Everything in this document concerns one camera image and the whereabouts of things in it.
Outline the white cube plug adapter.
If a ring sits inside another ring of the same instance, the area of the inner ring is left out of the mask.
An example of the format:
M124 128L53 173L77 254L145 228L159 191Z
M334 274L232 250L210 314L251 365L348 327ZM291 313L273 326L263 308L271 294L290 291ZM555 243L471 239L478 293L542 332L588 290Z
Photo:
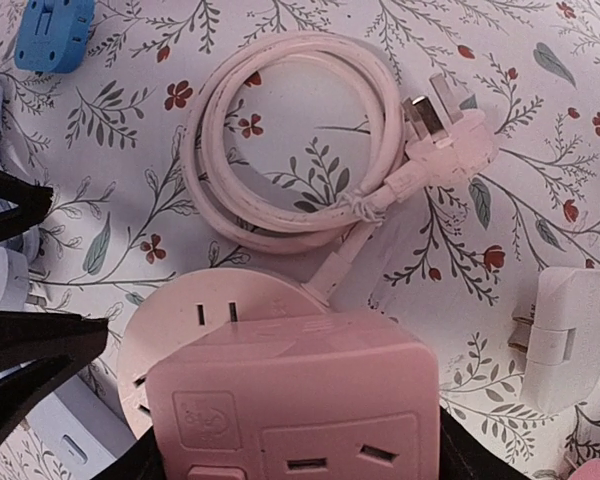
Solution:
M600 270L549 267L532 317L516 317L508 346L525 358L520 401L558 414L593 391L600 375Z

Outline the pink cube socket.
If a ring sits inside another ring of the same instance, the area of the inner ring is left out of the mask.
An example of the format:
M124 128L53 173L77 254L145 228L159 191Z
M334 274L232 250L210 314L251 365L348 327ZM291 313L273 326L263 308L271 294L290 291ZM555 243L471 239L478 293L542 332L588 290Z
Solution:
M169 479L435 479L438 362L371 311L228 323L155 364Z

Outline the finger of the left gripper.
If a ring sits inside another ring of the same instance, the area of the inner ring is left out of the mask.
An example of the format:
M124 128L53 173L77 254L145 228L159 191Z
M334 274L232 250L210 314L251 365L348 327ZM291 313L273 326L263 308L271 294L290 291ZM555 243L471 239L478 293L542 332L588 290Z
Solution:
M0 311L0 445L46 396L105 349L109 320Z
M0 170L0 242L40 224L52 199L52 188L29 184Z

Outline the light blue power strip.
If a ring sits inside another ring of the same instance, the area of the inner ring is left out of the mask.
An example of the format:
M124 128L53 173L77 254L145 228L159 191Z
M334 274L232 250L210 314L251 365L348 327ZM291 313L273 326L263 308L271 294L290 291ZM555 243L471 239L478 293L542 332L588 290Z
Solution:
M27 421L75 479L91 479L123 456L135 437L73 376L41 400Z

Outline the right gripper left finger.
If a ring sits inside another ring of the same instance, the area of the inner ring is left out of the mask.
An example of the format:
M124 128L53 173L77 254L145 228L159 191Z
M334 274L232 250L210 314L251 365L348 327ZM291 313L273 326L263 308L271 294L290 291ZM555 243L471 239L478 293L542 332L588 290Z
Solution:
M152 427L115 462L110 478L115 480L167 479L162 455Z

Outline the round pink power socket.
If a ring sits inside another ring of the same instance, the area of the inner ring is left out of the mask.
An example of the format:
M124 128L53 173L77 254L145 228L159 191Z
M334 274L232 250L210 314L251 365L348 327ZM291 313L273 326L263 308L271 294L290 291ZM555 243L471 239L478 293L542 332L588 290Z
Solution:
M299 283L262 270L202 269L166 282L128 321L117 357L117 390L136 438L152 426L145 378L158 361L230 321L318 315L328 308Z

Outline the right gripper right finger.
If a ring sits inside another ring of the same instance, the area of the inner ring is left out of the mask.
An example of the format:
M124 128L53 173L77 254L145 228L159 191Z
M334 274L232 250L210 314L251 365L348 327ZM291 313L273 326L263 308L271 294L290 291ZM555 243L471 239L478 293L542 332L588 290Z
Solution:
M440 408L440 480L527 480Z

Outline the light blue cube socket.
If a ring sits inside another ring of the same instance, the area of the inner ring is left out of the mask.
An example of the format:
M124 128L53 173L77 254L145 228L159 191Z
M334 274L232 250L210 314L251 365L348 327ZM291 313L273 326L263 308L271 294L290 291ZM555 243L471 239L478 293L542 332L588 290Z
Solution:
M14 51L18 69L68 74L82 63L94 18L93 0L31 0Z

